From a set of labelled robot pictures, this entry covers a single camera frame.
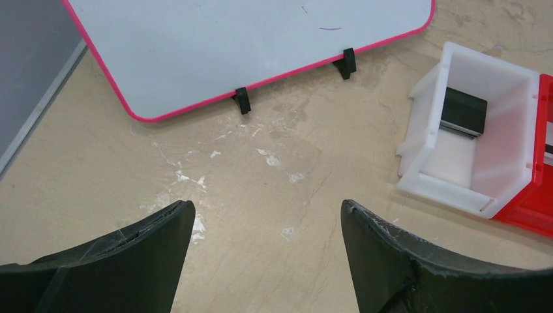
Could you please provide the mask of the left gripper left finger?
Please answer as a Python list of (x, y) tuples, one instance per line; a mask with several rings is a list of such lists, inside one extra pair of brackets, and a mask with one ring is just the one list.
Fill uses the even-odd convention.
[(176, 201), (28, 264), (1, 266), (2, 312), (169, 312), (196, 210)]

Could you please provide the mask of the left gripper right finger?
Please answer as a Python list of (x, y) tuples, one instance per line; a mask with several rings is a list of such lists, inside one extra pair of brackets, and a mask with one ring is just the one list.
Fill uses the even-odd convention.
[(361, 312), (551, 312), (552, 270), (471, 258), (382, 219), (353, 200), (341, 227)]

